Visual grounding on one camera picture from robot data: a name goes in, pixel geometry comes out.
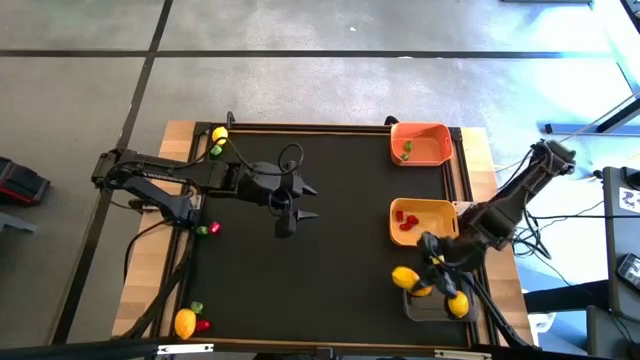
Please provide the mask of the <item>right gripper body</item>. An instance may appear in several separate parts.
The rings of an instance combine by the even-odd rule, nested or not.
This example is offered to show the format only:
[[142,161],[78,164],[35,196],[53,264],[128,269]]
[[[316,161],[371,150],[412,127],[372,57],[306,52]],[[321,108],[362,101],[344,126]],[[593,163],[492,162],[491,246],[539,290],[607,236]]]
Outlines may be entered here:
[[417,247],[422,259],[417,273],[425,286],[435,285],[440,271],[473,272],[485,261],[485,240],[475,231],[454,238],[424,232]]

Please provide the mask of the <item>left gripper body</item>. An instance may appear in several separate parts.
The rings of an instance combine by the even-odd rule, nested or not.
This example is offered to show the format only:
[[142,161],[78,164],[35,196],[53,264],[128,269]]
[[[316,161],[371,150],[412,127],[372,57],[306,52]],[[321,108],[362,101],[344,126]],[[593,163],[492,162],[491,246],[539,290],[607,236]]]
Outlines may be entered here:
[[293,235],[303,213],[294,204],[294,185],[299,178],[297,163],[276,166],[271,163],[253,165],[256,183],[266,191],[269,212],[277,217],[274,234],[277,238]]

